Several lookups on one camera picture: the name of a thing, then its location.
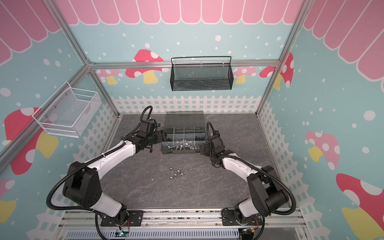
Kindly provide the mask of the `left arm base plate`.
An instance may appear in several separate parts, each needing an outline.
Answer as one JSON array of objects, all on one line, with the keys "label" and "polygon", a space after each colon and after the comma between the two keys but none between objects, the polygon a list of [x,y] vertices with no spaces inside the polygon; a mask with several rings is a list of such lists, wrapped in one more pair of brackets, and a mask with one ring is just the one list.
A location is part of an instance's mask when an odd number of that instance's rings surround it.
[{"label": "left arm base plate", "polygon": [[102,218],[102,227],[140,227],[143,220],[144,211],[125,210],[116,217],[106,216]]}]

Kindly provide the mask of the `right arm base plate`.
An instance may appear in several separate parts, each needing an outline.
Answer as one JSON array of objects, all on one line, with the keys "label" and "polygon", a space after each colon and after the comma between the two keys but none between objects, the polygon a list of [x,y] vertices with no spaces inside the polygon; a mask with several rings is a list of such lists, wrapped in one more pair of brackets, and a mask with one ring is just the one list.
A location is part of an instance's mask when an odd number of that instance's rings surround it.
[{"label": "right arm base plate", "polygon": [[239,210],[224,208],[221,211],[223,226],[261,226],[262,217],[252,215],[244,217]]}]

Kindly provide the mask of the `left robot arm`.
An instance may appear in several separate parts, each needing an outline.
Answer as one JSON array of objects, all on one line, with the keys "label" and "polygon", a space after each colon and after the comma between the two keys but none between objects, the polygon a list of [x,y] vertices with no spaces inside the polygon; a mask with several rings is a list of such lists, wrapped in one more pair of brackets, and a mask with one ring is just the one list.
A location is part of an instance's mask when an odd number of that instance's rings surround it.
[{"label": "left robot arm", "polygon": [[[145,149],[152,150],[162,140],[158,131],[159,123],[151,118],[153,107],[147,106],[138,125],[110,150],[84,163],[74,162],[68,173],[50,190],[46,205],[51,210],[81,210],[95,213],[115,225],[128,222],[129,212],[126,205],[105,194],[101,187],[101,179],[122,161]],[[76,206],[63,207],[53,204],[53,195],[62,188],[65,198],[76,203]]]}]

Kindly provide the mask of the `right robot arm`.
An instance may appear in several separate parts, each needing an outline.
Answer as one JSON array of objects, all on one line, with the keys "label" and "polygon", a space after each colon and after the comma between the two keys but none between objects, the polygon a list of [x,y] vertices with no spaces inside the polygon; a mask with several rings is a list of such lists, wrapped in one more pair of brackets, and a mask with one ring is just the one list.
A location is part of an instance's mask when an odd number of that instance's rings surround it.
[{"label": "right robot arm", "polygon": [[244,225],[253,217],[276,214],[291,215],[297,207],[292,191],[281,181],[271,166],[260,167],[239,157],[227,149],[220,132],[215,130],[211,122],[206,125],[206,143],[204,155],[209,157],[215,168],[231,171],[248,184],[250,197],[234,207],[235,220]]}]

